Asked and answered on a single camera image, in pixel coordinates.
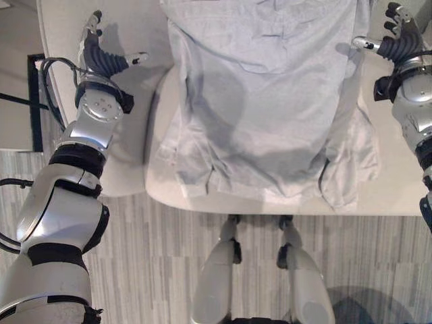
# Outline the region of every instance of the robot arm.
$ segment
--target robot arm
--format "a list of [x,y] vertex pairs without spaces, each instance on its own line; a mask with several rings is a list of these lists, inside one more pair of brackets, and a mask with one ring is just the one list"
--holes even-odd
[[360,36],[353,44],[394,62],[392,75],[376,81],[374,98],[393,103],[393,116],[424,171],[423,182],[429,193],[421,199],[420,209],[432,233],[432,51],[426,50],[420,30],[405,7],[389,3],[385,14],[394,23],[386,22],[384,27],[395,38],[386,36],[379,41]]
[[110,77],[147,54],[120,57],[102,51],[100,21],[101,12],[94,12],[80,43],[77,120],[66,128],[20,213],[21,251],[0,282],[0,324],[101,321],[101,311],[91,307],[82,255],[100,242],[107,227],[109,209],[96,199],[99,178],[114,129],[133,106],[133,97]]

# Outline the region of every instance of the white wall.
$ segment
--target white wall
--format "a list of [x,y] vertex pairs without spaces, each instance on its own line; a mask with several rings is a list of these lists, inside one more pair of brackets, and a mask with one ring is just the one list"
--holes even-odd
[[[35,0],[0,9],[0,92],[28,99],[27,55],[43,53]],[[28,106],[0,100],[0,149],[31,151]]]

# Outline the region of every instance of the floor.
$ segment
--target floor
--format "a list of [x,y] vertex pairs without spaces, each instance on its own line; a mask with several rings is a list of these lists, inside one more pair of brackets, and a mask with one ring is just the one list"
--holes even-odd
[[[59,132],[43,118],[45,154],[0,152],[0,177],[33,179]],[[13,235],[27,189],[0,191],[0,228]],[[172,209],[146,194],[102,198],[111,221],[85,259],[103,323],[187,324],[200,267],[226,215]],[[281,319],[288,273],[276,267],[277,217],[239,224],[233,317]],[[432,236],[420,217],[299,216],[304,249],[322,269],[337,323],[432,323]],[[15,256],[0,251],[0,275]]]

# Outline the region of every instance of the white table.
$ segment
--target white table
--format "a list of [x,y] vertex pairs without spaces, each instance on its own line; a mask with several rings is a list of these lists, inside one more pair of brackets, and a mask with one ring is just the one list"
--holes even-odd
[[[54,0],[39,1],[46,53],[51,56],[68,57],[75,61],[80,33],[88,15],[95,9],[102,9],[104,25],[108,27],[105,29],[107,40],[102,44],[105,50],[115,53],[123,49],[129,53],[146,50],[154,59],[151,61],[152,68],[162,66],[156,71],[158,73],[144,70],[133,72],[131,69],[119,78],[121,86],[135,95],[136,107],[130,116],[126,116],[115,137],[113,155],[105,167],[102,178],[105,194],[119,196],[143,191],[145,174],[145,188],[150,196],[164,204],[181,209],[239,214],[328,215],[334,213],[321,198],[314,198],[300,207],[263,204],[222,194],[214,191],[212,187],[209,188],[208,196],[184,198],[174,178],[172,167],[160,161],[155,162],[153,159],[154,152],[177,107],[178,85],[175,70],[168,74],[159,88],[158,101],[153,105],[152,118],[148,124],[150,131],[146,139],[146,163],[141,159],[144,149],[146,110],[156,81],[162,71],[171,64],[171,58],[167,53],[169,51],[167,37],[164,34],[166,30],[162,27],[165,24],[163,15],[157,8],[156,1],[153,0],[128,0],[121,3],[89,2],[83,1],[78,6],[75,1],[67,1],[60,6]],[[129,2],[136,6],[126,5]],[[371,31],[373,37],[383,36],[383,12],[386,5],[386,1],[379,2],[373,15]],[[108,33],[116,33],[117,26],[119,38],[108,39]],[[151,28],[151,32],[143,36],[147,28]],[[352,213],[355,215],[420,215],[419,200],[427,193],[421,181],[422,170],[402,137],[399,123],[392,117],[392,104],[389,101],[378,103],[373,101],[374,81],[381,76],[389,75],[391,70],[392,65],[386,60],[367,55],[364,63],[362,92],[379,139],[381,173],[376,180],[360,184],[358,209]],[[56,67],[54,78],[57,98],[60,98],[63,113],[70,122],[76,112],[73,107],[72,77],[67,68]]]

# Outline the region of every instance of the folded shirt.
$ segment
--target folded shirt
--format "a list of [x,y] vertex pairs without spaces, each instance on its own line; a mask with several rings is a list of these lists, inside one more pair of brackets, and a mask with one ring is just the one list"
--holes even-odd
[[323,196],[356,206],[378,170],[357,104],[369,0],[161,0],[180,71],[180,106],[158,156],[185,196],[269,203]]

